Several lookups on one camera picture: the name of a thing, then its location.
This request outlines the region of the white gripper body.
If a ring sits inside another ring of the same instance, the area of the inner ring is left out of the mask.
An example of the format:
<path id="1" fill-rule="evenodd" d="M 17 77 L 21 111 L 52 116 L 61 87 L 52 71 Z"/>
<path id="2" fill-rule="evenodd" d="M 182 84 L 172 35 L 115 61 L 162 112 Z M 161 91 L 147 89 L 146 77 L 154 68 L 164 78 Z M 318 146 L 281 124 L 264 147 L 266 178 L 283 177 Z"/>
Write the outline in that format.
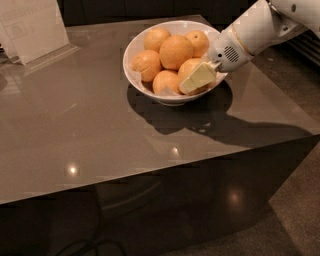
<path id="1" fill-rule="evenodd" d="M 233 72 L 253 58 L 233 25 L 228 26 L 210 42 L 207 56 L 217 65 L 220 73 Z"/>

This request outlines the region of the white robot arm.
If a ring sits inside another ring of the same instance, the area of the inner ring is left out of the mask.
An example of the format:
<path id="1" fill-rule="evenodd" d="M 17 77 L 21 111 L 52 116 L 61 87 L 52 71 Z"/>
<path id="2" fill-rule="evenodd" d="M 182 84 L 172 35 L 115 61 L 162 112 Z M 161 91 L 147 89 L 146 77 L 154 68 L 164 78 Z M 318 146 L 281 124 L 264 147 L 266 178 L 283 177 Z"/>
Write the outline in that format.
<path id="1" fill-rule="evenodd" d="M 217 72 L 233 72 L 266 48 L 306 30 L 320 37 L 320 0 L 257 0 L 210 41 L 208 52 L 179 89 L 193 93 L 214 82 Z"/>

